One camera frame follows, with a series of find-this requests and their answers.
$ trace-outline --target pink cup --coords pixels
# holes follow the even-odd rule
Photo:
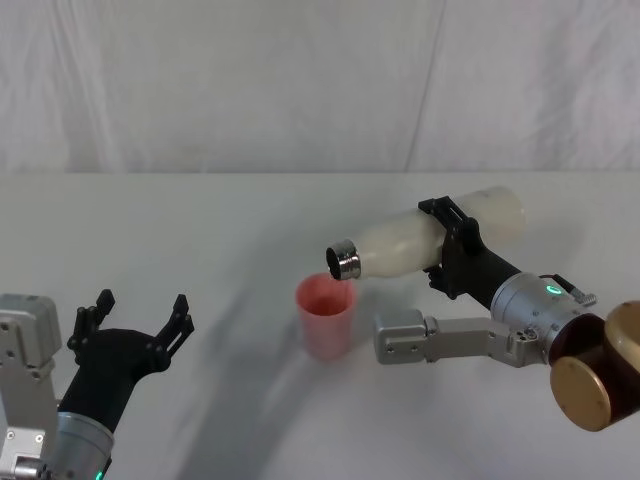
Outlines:
[[[307,352],[318,360],[336,360],[351,347],[351,322],[356,292],[348,280],[328,273],[307,277],[296,289]]]

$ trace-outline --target white curtain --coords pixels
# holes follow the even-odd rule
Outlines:
[[[0,172],[636,167],[637,0],[0,0]]]

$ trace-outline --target black bracket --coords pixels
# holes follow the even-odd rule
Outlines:
[[[520,270],[485,246],[476,219],[450,197],[422,201],[418,208],[446,231],[440,264],[425,270],[429,286],[452,300],[468,293],[490,309],[496,290]]]
[[[80,368],[58,408],[92,418],[112,432],[138,380],[167,370],[173,355],[194,331],[184,295],[178,295],[169,321],[156,336],[135,330],[100,330],[114,305],[111,290],[103,290],[95,306],[78,309],[67,345]]]

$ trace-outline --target green indicator light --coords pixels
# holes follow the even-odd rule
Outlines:
[[[547,285],[547,292],[552,293],[554,295],[562,295],[562,290],[558,287],[554,287],[553,285]]]

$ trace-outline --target white table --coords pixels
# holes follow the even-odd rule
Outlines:
[[[324,248],[419,200],[494,184],[525,238],[500,254],[599,295],[639,295],[640,174],[0,177],[0,291],[51,296],[63,337],[112,288],[104,327],[155,333],[186,293],[195,334],[144,379],[116,431],[111,480],[539,480],[637,477],[640,415],[599,434],[557,408],[544,366],[486,358],[378,365],[376,310],[483,313],[423,274],[359,283],[359,346],[323,366],[297,345],[293,290]],[[75,365],[57,357],[58,393]]]

